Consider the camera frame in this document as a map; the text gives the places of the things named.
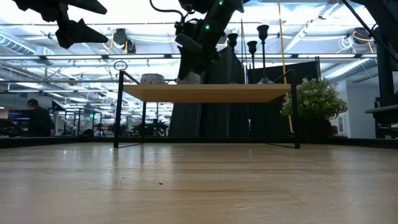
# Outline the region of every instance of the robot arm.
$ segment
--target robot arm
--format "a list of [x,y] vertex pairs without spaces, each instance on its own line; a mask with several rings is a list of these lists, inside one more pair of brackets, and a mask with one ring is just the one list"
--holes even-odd
[[68,5],[91,12],[106,14],[106,9],[97,0],[13,0],[20,10],[31,9],[42,15],[47,22],[57,22],[56,31],[61,47],[68,49],[76,43],[107,43],[108,38],[89,28],[83,19],[79,22],[69,20]]
[[180,22],[175,23],[176,39],[181,45],[179,79],[184,79],[190,72],[201,74],[218,60],[216,45],[224,35],[224,30],[235,11],[244,12],[243,4],[249,0],[179,0],[180,5],[188,14],[193,11],[207,13],[205,19],[192,19],[185,22],[186,16],[181,15]]

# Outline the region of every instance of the ceiling light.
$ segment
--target ceiling light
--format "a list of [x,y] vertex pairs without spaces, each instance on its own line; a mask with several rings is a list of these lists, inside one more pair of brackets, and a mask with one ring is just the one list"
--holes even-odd
[[73,93],[73,90],[44,90],[45,93]]
[[9,93],[38,93],[39,90],[8,90]]
[[[237,54],[236,57],[237,58],[241,58],[241,57],[247,57],[247,58],[251,58],[251,54],[246,54],[246,55],[241,55],[241,54]],[[287,54],[285,55],[285,58],[291,58],[292,55]],[[254,58],[262,58],[262,54],[255,54]],[[266,54],[266,59],[270,59],[270,58],[282,58],[281,54]]]
[[111,109],[113,109],[111,106],[100,106],[100,108],[101,108],[101,109],[104,109],[104,110],[111,110]]
[[39,56],[0,56],[0,60],[40,60]]
[[55,97],[59,97],[59,98],[64,98],[63,96],[56,94],[56,93],[49,93],[49,95],[55,96]]
[[92,103],[91,106],[108,106],[111,105],[110,103]]
[[362,58],[377,58],[377,54],[364,54],[361,57]]
[[47,56],[49,60],[96,60],[102,59],[100,55],[58,55]]
[[79,93],[106,93],[109,90],[78,90]]
[[165,58],[164,55],[110,55],[109,59],[147,59],[147,58]]
[[301,54],[298,55],[299,58],[353,58],[355,54]]
[[25,86],[25,87],[29,87],[29,88],[43,88],[42,85],[39,85],[37,83],[24,83],[24,82],[20,82],[17,83],[17,85],[21,85],[21,86]]
[[86,99],[83,99],[83,98],[77,98],[77,97],[69,97],[68,99],[76,101],[76,102],[80,102],[80,103],[90,102],[89,100],[86,100]]

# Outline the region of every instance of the black partition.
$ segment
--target black partition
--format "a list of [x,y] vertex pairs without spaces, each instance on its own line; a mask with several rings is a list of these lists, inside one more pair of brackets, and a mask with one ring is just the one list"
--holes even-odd
[[[319,76],[319,62],[306,62],[286,65],[286,70],[295,70],[297,83],[301,83],[303,78],[317,79]],[[249,83],[258,83],[262,78],[262,68],[248,70]],[[267,77],[271,81],[278,80],[276,83],[283,84],[284,79],[280,78],[283,74],[282,66],[266,68]],[[287,76],[287,83],[292,83],[292,77]],[[284,96],[272,100],[269,103],[250,103],[250,137],[266,138],[271,141],[285,139],[290,135],[289,119],[280,114]]]
[[[245,83],[244,69],[230,47],[203,74],[202,84]],[[172,138],[246,138],[249,116],[244,103],[176,103],[170,123]]]

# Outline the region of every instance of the ceiling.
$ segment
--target ceiling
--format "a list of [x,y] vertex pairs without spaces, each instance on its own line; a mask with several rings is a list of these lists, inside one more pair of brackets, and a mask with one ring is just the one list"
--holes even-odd
[[[371,53],[368,44],[342,43],[343,37],[346,37],[347,33],[352,34],[355,27],[361,27],[361,24],[344,5],[328,4],[331,1],[326,0],[281,1],[281,17],[284,22],[282,24],[283,41],[287,54]],[[151,8],[149,0],[99,0],[99,2],[107,8],[108,13],[106,15],[95,14],[71,6],[68,11],[70,19],[78,21],[84,18],[88,26],[107,35],[109,38],[112,37],[112,33],[116,29],[127,29],[129,38],[136,45],[137,54],[179,54],[177,44],[174,42],[174,22],[180,19],[178,14],[157,12]],[[235,32],[239,34],[238,45],[235,47],[237,54],[248,54],[248,49],[244,46],[251,40],[258,41],[256,28],[261,24],[270,25],[269,37],[266,40],[266,53],[281,53],[282,39],[278,37],[280,33],[280,16],[276,2],[252,0],[244,5],[245,13],[234,13],[230,24],[227,26],[226,33]],[[177,0],[153,0],[153,3],[161,9],[183,11]],[[369,26],[375,24],[375,21],[363,6],[355,3],[352,3],[352,5]],[[189,16],[189,18],[203,17],[204,15],[199,13]],[[59,47],[54,36],[57,29],[56,23],[44,22],[40,14],[34,11],[28,10],[24,12],[19,10],[14,1],[3,0],[1,3],[0,34],[6,34],[33,49],[38,46],[46,47],[54,55],[124,54],[116,47],[108,50],[105,46],[110,46],[110,41],[105,46],[103,44],[75,44],[69,49],[63,49]],[[221,50],[225,48],[225,45],[218,45],[217,48]],[[1,46],[0,54],[19,55],[19,53]],[[4,63],[19,67],[23,71],[27,71],[28,74],[16,76],[18,72],[15,69],[6,67]],[[2,66],[0,77],[4,80],[32,80],[40,77],[46,79],[48,76],[51,76],[53,80],[65,80],[68,78],[77,80],[116,79],[117,71],[113,68],[114,61],[112,60],[92,60],[89,62],[65,60],[62,63],[64,67],[51,67],[26,60],[0,61]],[[338,65],[338,63],[329,60],[321,60],[321,63],[322,70],[328,70]],[[267,66],[278,65],[281,65],[280,59],[268,61],[267,64]],[[175,79],[178,68],[178,58],[153,59],[149,57],[148,59],[131,60],[127,72],[138,80],[144,73],[159,73],[165,76],[166,79]],[[89,84],[70,86],[58,83],[57,85],[44,86],[47,89],[59,88],[63,90],[90,88]],[[13,85],[11,88],[26,89],[27,87]],[[117,85],[115,83],[102,83],[99,84],[98,88],[117,90]],[[87,99],[90,101],[101,101],[91,96]],[[136,103],[136,100],[128,95],[125,95],[124,99],[131,103]]]

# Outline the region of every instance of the ceiling duct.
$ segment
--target ceiling duct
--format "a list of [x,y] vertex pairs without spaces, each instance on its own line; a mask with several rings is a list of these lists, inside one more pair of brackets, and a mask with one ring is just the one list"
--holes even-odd
[[338,82],[375,66],[377,66],[375,59],[358,59],[355,62],[335,66],[322,73],[322,77],[329,82]]
[[[0,31],[0,46],[7,47],[17,53],[23,55],[54,55],[54,52],[46,47],[33,46],[25,41]],[[53,61],[49,60],[36,60],[35,62],[45,65],[52,65]]]
[[3,47],[7,47],[15,52],[24,55],[33,55],[36,54],[35,47],[29,46],[29,44],[25,44],[23,41],[18,41],[16,37],[11,37],[10,35],[6,35],[4,32],[0,31],[0,45]]

